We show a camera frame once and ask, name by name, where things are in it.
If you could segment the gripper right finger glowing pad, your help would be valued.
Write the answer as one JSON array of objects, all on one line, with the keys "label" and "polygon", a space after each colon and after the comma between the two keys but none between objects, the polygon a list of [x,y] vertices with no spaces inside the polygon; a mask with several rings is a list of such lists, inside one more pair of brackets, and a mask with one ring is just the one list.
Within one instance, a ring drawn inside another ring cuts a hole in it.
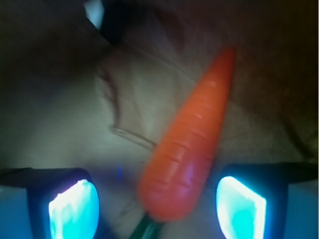
[{"label": "gripper right finger glowing pad", "polygon": [[229,164],[216,188],[227,239],[317,239],[319,166],[282,162]]}]

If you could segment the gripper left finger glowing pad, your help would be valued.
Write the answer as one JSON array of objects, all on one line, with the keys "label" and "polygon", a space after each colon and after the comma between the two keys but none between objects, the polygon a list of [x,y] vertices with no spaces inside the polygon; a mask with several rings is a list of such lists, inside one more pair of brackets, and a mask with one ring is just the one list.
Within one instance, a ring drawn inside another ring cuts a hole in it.
[{"label": "gripper left finger glowing pad", "polygon": [[92,239],[99,215],[99,195],[85,169],[0,171],[2,239]]}]

